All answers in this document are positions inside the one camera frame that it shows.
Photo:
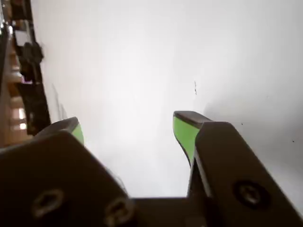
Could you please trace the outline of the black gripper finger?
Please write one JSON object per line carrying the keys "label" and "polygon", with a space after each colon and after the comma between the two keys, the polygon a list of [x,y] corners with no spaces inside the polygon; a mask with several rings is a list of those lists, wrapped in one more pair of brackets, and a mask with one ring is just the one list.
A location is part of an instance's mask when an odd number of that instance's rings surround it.
{"label": "black gripper finger", "polygon": [[299,225],[298,213],[232,124],[175,111],[173,131],[201,178],[209,226]]}
{"label": "black gripper finger", "polygon": [[0,151],[3,227],[133,227],[134,203],[68,130]]}

